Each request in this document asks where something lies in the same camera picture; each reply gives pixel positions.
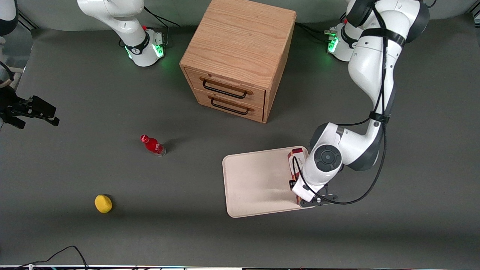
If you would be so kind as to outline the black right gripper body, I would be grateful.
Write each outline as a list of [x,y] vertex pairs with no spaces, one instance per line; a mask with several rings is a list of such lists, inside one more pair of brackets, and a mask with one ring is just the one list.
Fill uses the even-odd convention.
[[3,121],[9,121],[13,111],[27,113],[24,99],[17,96],[12,87],[2,87],[0,89],[0,116]]

